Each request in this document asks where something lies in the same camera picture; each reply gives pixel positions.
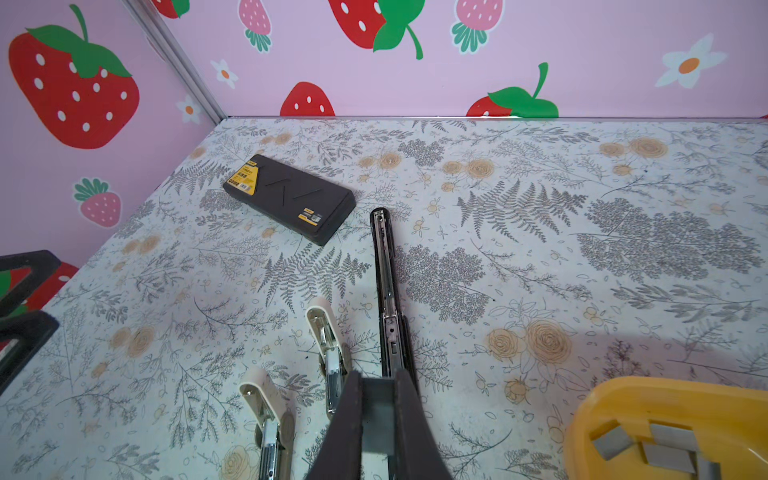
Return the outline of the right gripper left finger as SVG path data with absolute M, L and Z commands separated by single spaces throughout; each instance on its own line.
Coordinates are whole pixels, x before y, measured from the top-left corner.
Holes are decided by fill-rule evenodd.
M 361 473 L 362 377 L 351 372 L 307 480 L 358 480 Z

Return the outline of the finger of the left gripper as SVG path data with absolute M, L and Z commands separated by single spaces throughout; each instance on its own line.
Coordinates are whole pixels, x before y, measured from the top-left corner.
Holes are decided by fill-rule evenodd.
M 42 310 L 26 302 L 61 261 L 48 250 L 1 257 L 1 392 L 4 392 L 59 327 Z

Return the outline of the black stapler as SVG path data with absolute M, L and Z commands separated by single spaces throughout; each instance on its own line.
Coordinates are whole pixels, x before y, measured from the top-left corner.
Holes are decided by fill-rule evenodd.
M 406 370 L 415 387 L 418 377 L 407 317 L 403 314 L 395 269 L 395 242 L 390 212 L 384 207 L 370 214 L 379 311 L 382 376 Z

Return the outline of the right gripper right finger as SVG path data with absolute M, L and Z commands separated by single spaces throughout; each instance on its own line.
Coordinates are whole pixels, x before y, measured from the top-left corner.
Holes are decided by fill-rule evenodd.
M 394 414 L 395 479 L 451 480 L 412 378 L 405 370 L 398 370 L 394 376 Z

